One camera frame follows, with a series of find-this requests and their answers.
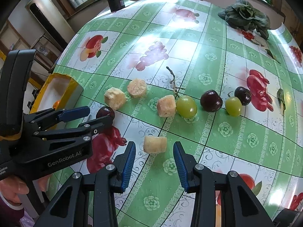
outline beige food cube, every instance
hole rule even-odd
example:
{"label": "beige food cube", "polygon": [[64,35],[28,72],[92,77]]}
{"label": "beige food cube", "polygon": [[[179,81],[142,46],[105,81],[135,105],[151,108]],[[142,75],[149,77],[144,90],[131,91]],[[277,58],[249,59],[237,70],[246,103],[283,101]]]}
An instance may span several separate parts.
{"label": "beige food cube", "polygon": [[164,136],[147,135],[144,138],[143,150],[149,154],[163,153],[166,151],[167,138]]}
{"label": "beige food cube", "polygon": [[112,87],[105,92],[104,102],[113,110],[117,110],[125,104],[126,96],[120,89]]}
{"label": "beige food cube", "polygon": [[162,97],[157,102],[158,115],[160,117],[173,117],[176,114],[176,101],[173,95]]}
{"label": "beige food cube", "polygon": [[132,98],[138,98],[146,95],[147,85],[144,79],[135,78],[130,81],[127,91]]}

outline table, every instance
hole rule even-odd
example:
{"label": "table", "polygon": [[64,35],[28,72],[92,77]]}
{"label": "table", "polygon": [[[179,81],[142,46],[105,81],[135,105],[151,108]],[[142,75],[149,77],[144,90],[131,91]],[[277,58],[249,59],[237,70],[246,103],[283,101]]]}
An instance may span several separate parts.
{"label": "table", "polygon": [[[126,0],[126,4],[115,13],[106,9],[84,25],[55,68],[83,86],[76,107],[91,109],[88,117],[69,122],[67,127],[95,118],[108,88],[126,93],[127,103],[116,111],[115,128],[102,138],[109,146],[118,144],[111,161],[125,149],[122,138],[136,144],[129,187],[115,195],[119,226],[190,226],[194,194],[184,193],[176,169],[167,170],[175,166],[175,141],[181,141],[187,153],[213,171],[237,171],[255,187],[257,198],[274,219],[290,206],[294,194],[303,192],[303,69],[292,54],[291,48],[298,45],[290,32],[282,24],[269,31],[267,41],[253,32],[262,47],[220,19],[217,14],[222,8],[207,1]],[[162,49],[157,57],[152,56],[155,48]],[[197,103],[193,119],[157,115],[157,100],[173,93],[166,66],[176,75],[177,86],[186,88],[179,93]],[[224,104],[216,113],[201,108],[202,93],[214,89],[225,102],[229,92],[239,86],[247,88],[249,76],[261,81],[266,100],[243,107],[239,117],[229,116]],[[133,99],[127,93],[128,83],[135,78],[147,82],[145,97]],[[285,96],[284,115],[277,99],[280,88]],[[145,153],[145,135],[167,137],[167,151]],[[86,160],[52,175],[50,198],[74,171],[88,174]],[[297,205],[301,210],[303,204]]]}

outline black flower pot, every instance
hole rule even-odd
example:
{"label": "black flower pot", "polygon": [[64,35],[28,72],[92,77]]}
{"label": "black flower pot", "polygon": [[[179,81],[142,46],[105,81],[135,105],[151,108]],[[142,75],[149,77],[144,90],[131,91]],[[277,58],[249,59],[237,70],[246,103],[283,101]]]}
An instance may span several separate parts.
{"label": "black flower pot", "polygon": [[111,12],[118,11],[125,8],[124,0],[107,0],[109,3],[109,8]]}

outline metal bolt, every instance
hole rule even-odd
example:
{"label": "metal bolt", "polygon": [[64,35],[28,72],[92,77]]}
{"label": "metal bolt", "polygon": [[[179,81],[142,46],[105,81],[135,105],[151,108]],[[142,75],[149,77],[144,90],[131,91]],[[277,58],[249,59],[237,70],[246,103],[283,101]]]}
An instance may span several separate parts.
{"label": "metal bolt", "polygon": [[73,173],[73,178],[74,179],[77,179],[77,178],[79,178],[81,176],[81,174],[80,173],[78,173],[78,172],[76,172],[76,173]]}
{"label": "metal bolt", "polygon": [[112,165],[112,164],[110,164],[110,165],[106,166],[106,169],[109,170],[109,171],[111,171],[111,170],[115,169],[115,166]]}
{"label": "metal bolt", "polygon": [[236,171],[230,171],[229,175],[231,175],[232,177],[237,177],[238,173]]}
{"label": "metal bolt", "polygon": [[195,167],[197,170],[203,170],[203,169],[204,169],[204,165],[202,165],[202,164],[196,164],[194,167]]}

